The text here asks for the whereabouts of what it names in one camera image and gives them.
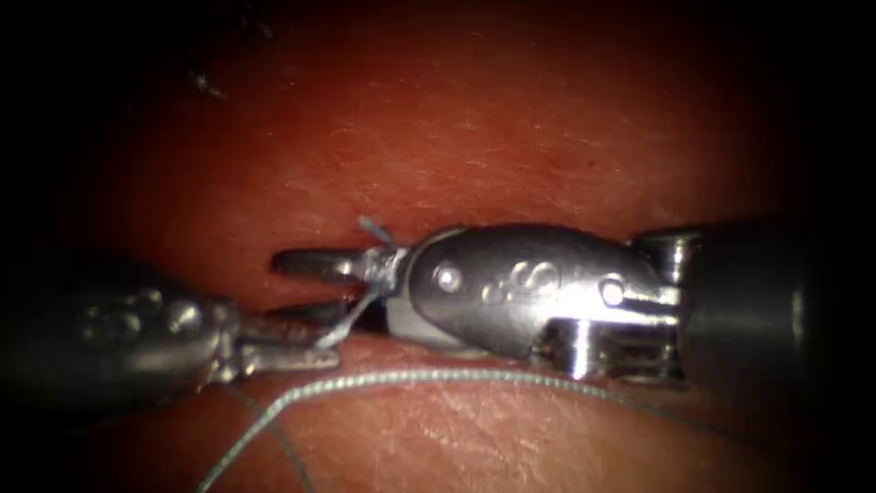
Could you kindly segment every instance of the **cable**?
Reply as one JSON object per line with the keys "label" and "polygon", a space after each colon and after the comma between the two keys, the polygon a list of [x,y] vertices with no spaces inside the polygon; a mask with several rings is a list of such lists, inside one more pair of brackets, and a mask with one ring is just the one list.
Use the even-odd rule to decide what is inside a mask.
{"label": "cable", "polygon": [[646,404],[638,404],[631,399],[612,393],[598,387],[586,385],[584,383],[562,380],[559,378],[551,378],[545,375],[531,372],[505,372],[499,370],[483,370],[483,369],[434,369],[434,370],[399,370],[387,372],[372,372],[359,375],[348,375],[331,380],[321,380],[307,385],[293,388],[286,391],[276,398],[271,403],[262,416],[253,423],[253,425],[244,432],[244,434],[235,442],[231,448],[225,452],[225,455],[219,459],[213,466],[206,477],[198,485],[195,493],[205,493],[210,486],[219,478],[225,470],[237,459],[244,448],[249,445],[256,436],[268,427],[274,419],[286,409],[287,406],[293,403],[299,403],[319,397],[328,393],[342,392],[350,389],[368,387],[372,385],[388,385],[396,383],[414,383],[414,382],[460,382],[460,381],[490,381],[490,382],[511,382],[525,383],[530,385],[541,385],[561,390],[566,390],[574,393],[581,393],[596,397],[604,401],[609,401],[617,404],[623,404],[631,409],[645,411],[650,414],[658,415],[662,418],[669,419],[676,423],[689,426],[696,430],[714,431],[703,425],[700,425],[691,420],[682,418],[677,414]]}
{"label": "cable", "polygon": [[[265,409],[256,402],[256,399],[253,399],[245,392],[240,389],[235,388],[233,385],[226,385],[224,390],[231,394],[235,399],[240,401],[246,406],[255,417],[261,417],[262,414],[265,413]],[[278,426],[276,423],[271,422],[269,425],[271,428],[271,432],[274,433],[274,437],[280,443],[280,446],[283,447],[283,452],[286,454],[286,457],[292,462],[292,466],[295,467],[295,470],[298,472],[298,477],[301,478],[301,483],[304,485],[305,493],[317,493],[317,489],[313,487],[313,481],[310,480],[310,475],[308,474],[308,468],[304,464],[304,460],[301,459],[301,456],[298,452],[295,451],[295,447],[292,445],[292,440],[286,435],[283,431],[283,428]]]}

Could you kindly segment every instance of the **skin surface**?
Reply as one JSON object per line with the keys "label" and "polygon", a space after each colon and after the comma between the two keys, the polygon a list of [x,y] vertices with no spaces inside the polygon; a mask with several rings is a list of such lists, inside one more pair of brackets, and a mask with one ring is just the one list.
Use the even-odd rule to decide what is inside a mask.
{"label": "skin surface", "polygon": [[[793,206],[775,166],[787,154],[774,76],[700,20],[384,6],[279,9],[270,21],[273,40],[220,37],[204,50],[223,100],[184,72],[143,76],[148,87],[120,104],[103,138],[101,173],[68,191],[68,238],[268,309],[349,294],[272,275],[267,263],[282,248],[374,245],[358,215],[411,243],[445,226],[508,221],[624,238]],[[365,335],[341,350],[343,373],[519,367]],[[327,375],[239,389],[268,404],[317,376]],[[626,392],[708,414],[690,395]],[[107,490],[191,491],[252,420],[209,388],[74,442],[76,477]],[[294,405],[277,423],[320,492],[799,487],[780,454],[506,383],[356,390]],[[214,486],[298,490],[271,433]]]}

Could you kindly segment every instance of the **metal jaw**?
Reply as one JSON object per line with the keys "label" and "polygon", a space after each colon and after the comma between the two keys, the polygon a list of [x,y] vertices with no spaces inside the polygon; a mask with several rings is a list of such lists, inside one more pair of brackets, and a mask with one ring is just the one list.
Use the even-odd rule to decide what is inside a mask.
{"label": "metal jaw", "polygon": [[209,382],[229,383],[259,373],[328,370],[340,365],[333,350],[313,347],[313,341],[277,320],[241,315],[229,302],[206,308],[219,331],[219,344]]}
{"label": "metal jaw", "polygon": [[275,271],[288,276],[319,278],[327,282],[365,284],[365,293],[340,320],[313,345],[326,350],[347,338],[353,323],[374,301],[389,296],[398,283],[398,271],[408,249],[397,246],[384,229],[367,217],[360,217],[360,227],[376,236],[383,245],[366,250],[284,250],[274,256]]}
{"label": "metal jaw", "polygon": [[384,299],[393,336],[439,351],[486,351],[575,378],[681,378],[675,332],[684,238],[643,236],[624,246],[570,228],[502,225],[445,230],[406,248],[370,220],[360,225],[383,245],[275,256],[275,270],[287,275],[366,286],[327,324],[315,351],[343,341]]}

